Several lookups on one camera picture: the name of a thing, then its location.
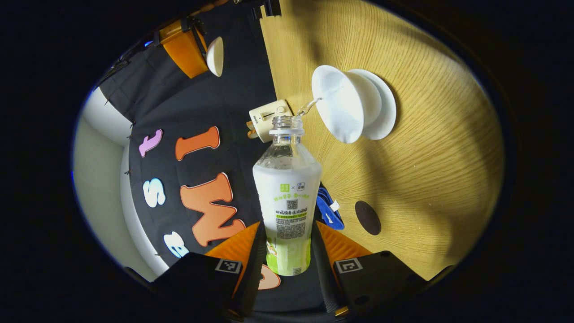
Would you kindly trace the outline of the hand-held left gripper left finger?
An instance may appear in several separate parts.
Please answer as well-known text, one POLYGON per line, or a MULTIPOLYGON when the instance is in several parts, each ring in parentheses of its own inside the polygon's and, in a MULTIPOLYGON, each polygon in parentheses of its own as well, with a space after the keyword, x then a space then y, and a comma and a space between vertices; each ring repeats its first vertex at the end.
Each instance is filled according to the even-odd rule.
POLYGON ((257 222, 205 255, 190 252, 152 283, 167 309, 191 320, 250 317, 264 262, 265 228, 257 222))

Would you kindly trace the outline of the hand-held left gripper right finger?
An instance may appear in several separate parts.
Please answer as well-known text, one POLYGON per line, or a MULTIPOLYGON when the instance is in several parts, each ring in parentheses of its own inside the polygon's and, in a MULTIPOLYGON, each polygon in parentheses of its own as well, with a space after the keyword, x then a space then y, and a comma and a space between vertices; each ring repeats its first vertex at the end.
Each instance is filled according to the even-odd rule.
POLYGON ((390 251, 370 252, 316 221, 312 255, 326 311, 336 320, 357 320, 398 308, 429 284, 390 251))

